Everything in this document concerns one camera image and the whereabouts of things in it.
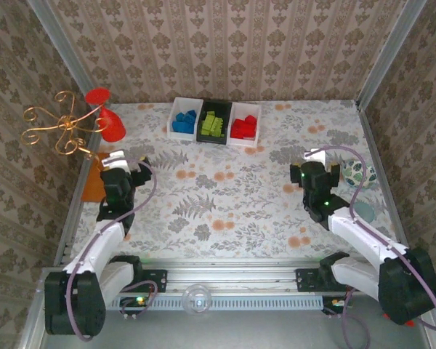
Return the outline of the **aluminum extrusion rail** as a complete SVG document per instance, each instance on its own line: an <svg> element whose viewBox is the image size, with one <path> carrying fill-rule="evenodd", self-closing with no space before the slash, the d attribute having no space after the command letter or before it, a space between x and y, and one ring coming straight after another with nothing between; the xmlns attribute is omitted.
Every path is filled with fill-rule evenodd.
<svg viewBox="0 0 436 349"><path fill-rule="evenodd" d="M165 294L179 294L193 284L204 285L211 292L296 292L295 270L314 265L291 263L191 262L185 264L147 264L142 270L168 271Z"/></svg>

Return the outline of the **red plastic goblet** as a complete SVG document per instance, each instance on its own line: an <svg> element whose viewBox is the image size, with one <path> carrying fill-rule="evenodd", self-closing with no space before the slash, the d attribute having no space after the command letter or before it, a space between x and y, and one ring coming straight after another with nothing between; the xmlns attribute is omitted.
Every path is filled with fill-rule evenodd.
<svg viewBox="0 0 436 349"><path fill-rule="evenodd" d="M98 107L97 125L102 139L108 143L115 143L126 136L126 128L118 114L106 106L109 99L110 91L104 87L92 89L85 96L88 104Z"/></svg>

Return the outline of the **aluminum frame post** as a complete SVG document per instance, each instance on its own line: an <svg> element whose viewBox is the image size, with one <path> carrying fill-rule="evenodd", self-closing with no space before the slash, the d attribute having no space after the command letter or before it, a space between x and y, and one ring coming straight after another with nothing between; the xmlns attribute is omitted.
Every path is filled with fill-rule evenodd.
<svg viewBox="0 0 436 349"><path fill-rule="evenodd" d="M85 95L95 88L92 79L83 67L73 45L61 26L60 20L57 19L55 11L48 4L47 0L27 0L27 2L47 32L81 92Z"/></svg>
<svg viewBox="0 0 436 349"><path fill-rule="evenodd" d="M359 110L368 107L426 3L427 0L407 0L405 3L358 95Z"/></svg>

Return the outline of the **small black controller board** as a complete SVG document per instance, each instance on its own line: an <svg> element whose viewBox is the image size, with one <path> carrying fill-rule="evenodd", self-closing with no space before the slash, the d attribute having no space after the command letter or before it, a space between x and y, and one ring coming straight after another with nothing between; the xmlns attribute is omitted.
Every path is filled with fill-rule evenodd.
<svg viewBox="0 0 436 349"><path fill-rule="evenodd" d="M123 297L120 299L121 313L128 316L137 315L147 307L148 296Z"/></svg>
<svg viewBox="0 0 436 349"><path fill-rule="evenodd" d="M337 316L343 313L345 297L323 296L322 312L328 316Z"/></svg>

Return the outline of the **clear plastic dome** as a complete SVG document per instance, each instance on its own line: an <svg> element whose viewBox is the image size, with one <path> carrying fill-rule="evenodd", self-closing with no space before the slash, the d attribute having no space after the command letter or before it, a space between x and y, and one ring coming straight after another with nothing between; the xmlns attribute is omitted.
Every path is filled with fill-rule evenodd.
<svg viewBox="0 0 436 349"><path fill-rule="evenodd" d="M201 284L189 286L182 294L182 307L191 315L206 313L212 303L211 292Z"/></svg>

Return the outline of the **orange wooden block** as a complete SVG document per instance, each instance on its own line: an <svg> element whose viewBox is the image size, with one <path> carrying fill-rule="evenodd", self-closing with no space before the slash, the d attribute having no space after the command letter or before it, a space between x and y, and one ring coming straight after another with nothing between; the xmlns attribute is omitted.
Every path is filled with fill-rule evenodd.
<svg viewBox="0 0 436 349"><path fill-rule="evenodd" d="M83 202L100 203L105 197L104 183L101 179L100 172L103 165L95 159L90 166L89 174L82 193Z"/></svg>

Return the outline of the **white plastic bin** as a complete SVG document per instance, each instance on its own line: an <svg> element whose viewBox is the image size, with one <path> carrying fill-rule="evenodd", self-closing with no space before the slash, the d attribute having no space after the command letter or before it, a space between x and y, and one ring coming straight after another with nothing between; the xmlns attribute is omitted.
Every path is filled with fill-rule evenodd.
<svg viewBox="0 0 436 349"><path fill-rule="evenodd" d="M255 125L257 128L257 132L254 139L238 139L232 138L230 136L231 127L235 119L244 120L248 115L252 115L257 118L257 124ZM227 145L233 146L244 146L255 148L259 139L259 126L261 121L261 106L257 104L250 103L232 103L231 113L230 113L230 124L227 131Z"/></svg>
<svg viewBox="0 0 436 349"><path fill-rule="evenodd" d="M169 117L167 119L166 123L166 134L169 139L172 140L181 140L181 141L188 141L188 142L195 142L195 136L197 132L197 126L198 126L198 114L201 111L201 107L203 105L202 99L197 98L189 98L189 97L176 97L174 99L174 102L171 105L171 110L169 112ZM195 129L193 134L186 133L179 133L174 132L171 123L175 121L175 116L178 113L184 113L186 114L188 111L194 110L197 114L196 120L195 120Z"/></svg>

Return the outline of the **black plastic bin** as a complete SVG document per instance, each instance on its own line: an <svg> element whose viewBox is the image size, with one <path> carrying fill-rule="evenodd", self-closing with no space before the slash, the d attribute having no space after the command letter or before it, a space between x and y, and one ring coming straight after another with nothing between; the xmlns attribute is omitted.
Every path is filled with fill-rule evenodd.
<svg viewBox="0 0 436 349"><path fill-rule="evenodd" d="M205 99L198 114L198 126L195 140L199 143L212 143L225 145L227 143L227 131L230 124L230 113L232 103L225 100ZM204 121L206 120L206 113L213 111L215 116L223 120L221 133L219 137L212 135L202 135L201 129Z"/></svg>

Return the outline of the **teal round dish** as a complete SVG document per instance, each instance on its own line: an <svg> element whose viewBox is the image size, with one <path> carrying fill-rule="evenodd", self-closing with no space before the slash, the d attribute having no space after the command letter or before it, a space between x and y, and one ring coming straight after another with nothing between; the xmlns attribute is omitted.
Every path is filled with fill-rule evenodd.
<svg viewBox="0 0 436 349"><path fill-rule="evenodd" d="M366 222L371 223L375 220L374 209L367 203L361 201L355 202L353 209L356 214L358 214Z"/></svg>

